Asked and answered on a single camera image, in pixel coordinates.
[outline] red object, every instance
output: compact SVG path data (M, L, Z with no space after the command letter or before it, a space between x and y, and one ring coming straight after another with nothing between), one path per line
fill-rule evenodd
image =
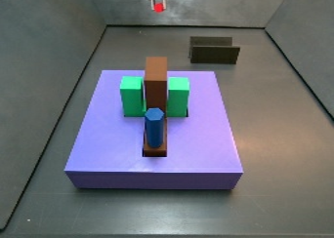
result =
M161 3L156 3L156 4L153 5L153 11L155 11L156 13L161 13L161 12L164 11L164 9L163 9L163 4L161 4Z

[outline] blue block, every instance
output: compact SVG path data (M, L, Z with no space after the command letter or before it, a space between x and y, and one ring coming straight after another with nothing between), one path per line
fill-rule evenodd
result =
M163 143L164 113L159 108L149 108L144 113L144 130L148 146L157 148Z

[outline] brown block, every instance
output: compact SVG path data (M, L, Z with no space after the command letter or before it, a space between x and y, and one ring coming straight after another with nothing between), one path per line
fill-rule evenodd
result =
M148 146L145 133L143 134L141 156L144 157L165 157L167 156L167 118L164 119L163 142L157 148Z
M147 57L144 69L145 109L160 108L165 113L167 105L167 58Z

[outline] gray wall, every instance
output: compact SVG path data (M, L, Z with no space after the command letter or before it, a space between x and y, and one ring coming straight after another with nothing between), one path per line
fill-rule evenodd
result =
M0 0L0 229L104 26L89 0Z
M264 27L282 1L167 0L167 11L156 14L148 0L93 0L107 24L236 27Z
M266 31L334 117L334 0L286 0Z

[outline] purple box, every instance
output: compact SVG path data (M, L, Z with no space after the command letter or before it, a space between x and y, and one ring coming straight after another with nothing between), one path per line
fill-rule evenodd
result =
M124 117L123 76L104 70L87 109L65 173L79 188L232 189L243 174L231 127L211 71L168 71L188 77L187 118L168 118L167 157L141 157L143 117Z

